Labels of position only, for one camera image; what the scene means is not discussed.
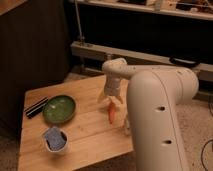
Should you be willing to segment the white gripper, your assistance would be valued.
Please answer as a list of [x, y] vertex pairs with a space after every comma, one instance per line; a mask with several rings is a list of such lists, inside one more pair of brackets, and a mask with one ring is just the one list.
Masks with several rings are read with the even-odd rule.
[[102, 101], [107, 99], [107, 96], [115, 96], [115, 98], [121, 104], [123, 104], [124, 103], [123, 99], [120, 96], [120, 83], [121, 83], [121, 79], [120, 78], [107, 75], [106, 76], [105, 86], [104, 86], [104, 92], [101, 92], [100, 95], [98, 96], [97, 103], [101, 103]]

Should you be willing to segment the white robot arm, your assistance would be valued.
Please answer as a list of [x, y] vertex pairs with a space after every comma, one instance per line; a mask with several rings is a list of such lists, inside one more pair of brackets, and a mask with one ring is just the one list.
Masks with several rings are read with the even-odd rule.
[[189, 68], [169, 65], [129, 65], [125, 59], [107, 60], [100, 99], [120, 96], [128, 81], [127, 118], [137, 171], [189, 171], [176, 106], [197, 93], [197, 75]]

